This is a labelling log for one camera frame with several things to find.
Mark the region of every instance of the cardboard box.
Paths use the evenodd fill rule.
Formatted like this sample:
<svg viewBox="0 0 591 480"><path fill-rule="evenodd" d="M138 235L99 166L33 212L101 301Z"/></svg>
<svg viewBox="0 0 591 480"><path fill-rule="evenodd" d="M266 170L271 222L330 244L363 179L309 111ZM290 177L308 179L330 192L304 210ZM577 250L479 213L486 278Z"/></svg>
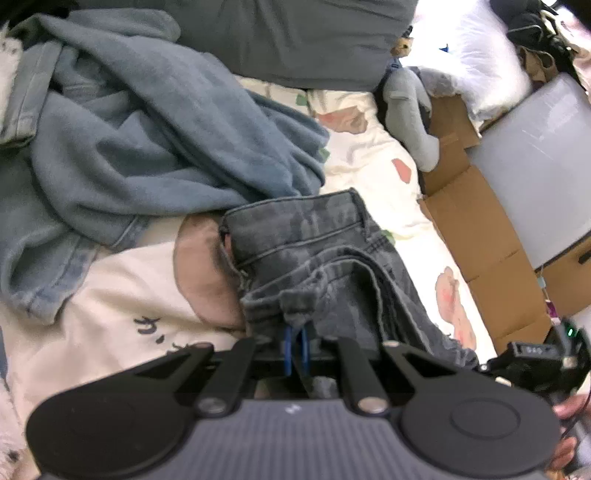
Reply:
<svg viewBox="0 0 591 480"><path fill-rule="evenodd" d="M579 258L591 251L591 238L544 267L548 295L561 316L570 316L591 305L591 260L584 264Z"/></svg>
<svg viewBox="0 0 591 480"><path fill-rule="evenodd" d="M497 351L513 340L543 341L550 319L542 291L503 207L470 165L465 148L478 144L478 135L461 98L433 99L430 131L440 138L440 161L424 175L423 208L468 282Z"/></svg>

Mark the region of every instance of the gray jeans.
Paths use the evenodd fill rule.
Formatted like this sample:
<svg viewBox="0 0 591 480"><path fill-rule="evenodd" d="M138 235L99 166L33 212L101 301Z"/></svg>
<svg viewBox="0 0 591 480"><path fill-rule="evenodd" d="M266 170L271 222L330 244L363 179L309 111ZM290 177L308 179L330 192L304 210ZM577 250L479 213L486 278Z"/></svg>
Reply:
<svg viewBox="0 0 591 480"><path fill-rule="evenodd" d="M239 207L220 233L253 333L273 337L285 324L298 332L312 322L318 335L354 338L365 349L398 340L461 367L478 363L429 319L357 191Z"/></svg>

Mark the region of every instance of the black circular pad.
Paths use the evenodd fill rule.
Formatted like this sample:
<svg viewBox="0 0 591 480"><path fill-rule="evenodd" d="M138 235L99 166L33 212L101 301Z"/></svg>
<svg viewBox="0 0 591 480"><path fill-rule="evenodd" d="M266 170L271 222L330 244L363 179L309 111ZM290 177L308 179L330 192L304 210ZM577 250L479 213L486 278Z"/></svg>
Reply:
<svg viewBox="0 0 591 480"><path fill-rule="evenodd" d="M187 421L187 410L170 394L72 391L33 412L27 440L45 471L64 478L117 478L169 454Z"/></svg>
<svg viewBox="0 0 591 480"><path fill-rule="evenodd" d="M401 429L411 447L444 470L506 478L545 466L560 425L534 394L486 378L428 380L404 407Z"/></svg>

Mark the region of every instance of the white fabric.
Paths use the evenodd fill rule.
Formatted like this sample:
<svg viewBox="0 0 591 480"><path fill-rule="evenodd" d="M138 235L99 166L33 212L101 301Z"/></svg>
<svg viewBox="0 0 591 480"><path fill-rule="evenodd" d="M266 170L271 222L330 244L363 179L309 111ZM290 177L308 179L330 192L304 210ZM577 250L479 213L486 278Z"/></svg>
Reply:
<svg viewBox="0 0 591 480"><path fill-rule="evenodd" d="M476 336L478 358L486 362L496 356L492 339L459 267L417 203L420 188L416 166L400 143L378 122L373 95L310 90L308 99L311 110L321 115L356 106L368 123L366 132L359 135L329 130L326 149L330 156L325 167L326 184L321 192L351 187L359 192L376 223L392 235L431 321L443 333L459 337L460 332L455 332L454 326L443 320L437 303L437 280L449 267L458 281L460 302ZM410 169L408 184L402 181L392 162L394 159L401 160Z"/></svg>
<svg viewBox="0 0 591 480"><path fill-rule="evenodd" d="M573 59L573 67L591 103L591 31L566 7L558 9L557 28L568 42L577 45L580 50Z"/></svg>
<svg viewBox="0 0 591 480"><path fill-rule="evenodd" d="M12 398L0 380L0 480L10 480L26 448Z"/></svg>
<svg viewBox="0 0 591 480"><path fill-rule="evenodd" d="M240 77L240 75L234 76L245 89L270 98L278 103L282 103L283 105L290 106L304 115L311 115L306 92L304 90L284 87L271 82L263 82L262 80Z"/></svg>
<svg viewBox="0 0 591 480"><path fill-rule="evenodd" d="M413 26L413 49L402 64L421 70L432 95L460 93L473 121L495 118L531 93L488 0L420 0ZM439 50L445 46L448 53Z"/></svg>
<svg viewBox="0 0 591 480"><path fill-rule="evenodd" d="M54 325L30 325L0 304L7 381L23 424L47 397L167 351L196 342L211 342L217 350L232 347L236 337L201 323L176 286L173 251L182 220L157 220L144 246L94 262ZM150 324L134 322L144 318L159 319L153 333L139 332L150 331ZM28 452L15 480L37 476Z"/></svg>

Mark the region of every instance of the finger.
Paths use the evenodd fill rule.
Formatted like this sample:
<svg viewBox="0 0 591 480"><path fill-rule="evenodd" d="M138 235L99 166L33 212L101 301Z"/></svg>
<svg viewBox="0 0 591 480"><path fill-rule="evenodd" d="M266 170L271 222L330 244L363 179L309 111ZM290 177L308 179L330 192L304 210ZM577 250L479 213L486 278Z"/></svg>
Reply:
<svg viewBox="0 0 591 480"><path fill-rule="evenodd" d="M577 439L574 437L569 437L567 439L562 440L556 449L554 450L554 458L562 457L567 453L574 452L574 449L577 446Z"/></svg>
<svg viewBox="0 0 591 480"><path fill-rule="evenodd" d="M552 460L552 463L550 464L550 470L562 470L573 460L573 458L574 452L569 452L566 455L555 458L554 460Z"/></svg>
<svg viewBox="0 0 591 480"><path fill-rule="evenodd" d="M569 419L583 408L586 400L587 395L569 397L566 401L554 406L554 413L562 420Z"/></svg>

